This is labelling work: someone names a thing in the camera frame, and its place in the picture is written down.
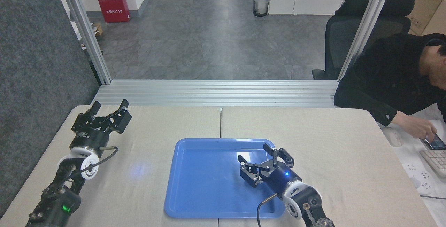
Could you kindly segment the person's hand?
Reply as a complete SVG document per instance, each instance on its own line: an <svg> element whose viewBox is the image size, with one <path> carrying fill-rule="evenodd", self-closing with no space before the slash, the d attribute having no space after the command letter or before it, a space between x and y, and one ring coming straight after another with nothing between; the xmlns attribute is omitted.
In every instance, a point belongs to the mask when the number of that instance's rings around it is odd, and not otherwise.
<svg viewBox="0 0 446 227"><path fill-rule="evenodd" d="M403 129L414 138L426 139L431 143L437 133L436 127L428 120L407 116L403 122Z"/></svg>

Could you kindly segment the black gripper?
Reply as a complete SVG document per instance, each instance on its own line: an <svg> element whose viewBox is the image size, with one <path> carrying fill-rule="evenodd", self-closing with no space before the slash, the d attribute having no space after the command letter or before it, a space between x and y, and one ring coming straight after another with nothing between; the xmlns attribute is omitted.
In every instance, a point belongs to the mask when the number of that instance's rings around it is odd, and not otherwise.
<svg viewBox="0 0 446 227"><path fill-rule="evenodd" d="M90 150L95 154L102 154L100 148L107 146L110 132L118 132L122 134L128 126L132 115L127 110L129 102L126 99L122 100L119 108L105 117L96 117L101 104L95 101L92 107L85 113L79 113L72 127L72 131L76 132L70 149L80 147Z"/></svg>
<svg viewBox="0 0 446 227"><path fill-rule="evenodd" d="M265 143L263 149L272 156L272 159L260 164L249 163L239 155L239 174L252 187L257 187L266 181L272 192L282 196L289 184L302 181L301 177L291 169L294 167L294 159L284 148L274 149Z"/></svg>

